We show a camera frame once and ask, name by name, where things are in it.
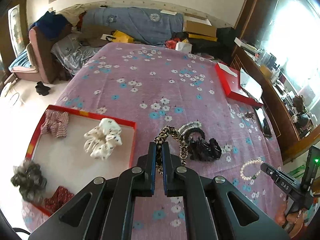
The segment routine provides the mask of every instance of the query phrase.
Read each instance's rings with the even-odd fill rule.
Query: bed
[[[274,218],[285,195],[265,174],[256,180],[240,178],[241,166],[261,157],[282,167],[272,130],[265,138],[257,123],[244,114],[252,107],[226,98],[214,69],[215,62],[193,54],[139,44],[109,43],[70,81],[57,105],[97,112],[137,122],[133,163],[147,153],[165,125],[181,127],[199,120],[207,138],[215,138],[223,154],[213,163],[187,161],[201,176],[226,177],[261,210]],[[171,153],[178,154],[169,139]],[[245,169],[254,174],[258,167]],[[186,239],[181,197],[166,198],[163,180],[156,175],[152,198],[135,204],[132,239]]]

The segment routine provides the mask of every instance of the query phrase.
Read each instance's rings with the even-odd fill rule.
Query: brown cardboard box
[[[196,33],[205,36],[215,37],[217,33],[217,28],[203,23],[184,21],[183,31],[187,33]]]

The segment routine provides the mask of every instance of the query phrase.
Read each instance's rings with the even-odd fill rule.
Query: shoe
[[[46,96],[49,94],[49,91],[39,85],[36,85],[36,91],[39,95],[43,95],[43,96]]]
[[[50,87],[45,86],[41,81],[37,82],[37,86],[40,86],[41,88],[46,89],[48,91],[51,89]]]

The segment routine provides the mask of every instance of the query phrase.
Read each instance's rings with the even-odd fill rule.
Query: white flower print
[[[170,122],[172,120],[172,117],[167,115],[165,118],[164,118],[167,122]]]
[[[159,110],[161,108],[159,103],[153,103],[150,107],[153,110]]]
[[[176,228],[181,225],[181,221],[180,221],[180,219],[175,219],[170,222],[170,225]]]
[[[180,213],[181,211],[181,206],[175,205],[171,208],[172,213]]]
[[[146,108],[148,107],[147,104],[140,104],[139,106],[140,106],[142,109],[146,109]]]
[[[172,203],[178,204],[178,203],[182,203],[183,198],[182,197],[170,197],[170,200]]]
[[[162,104],[166,105],[166,104],[170,103],[170,100],[169,100],[168,98],[162,98],[162,99],[160,100],[160,102],[161,102]]]
[[[232,145],[227,144],[224,148],[225,148],[225,150],[226,150],[227,152],[231,152],[231,150],[232,150]]]
[[[98,114],[104,114],[107,111],[107,109],[105,107],[100,107],[96,110],[96,112]]]

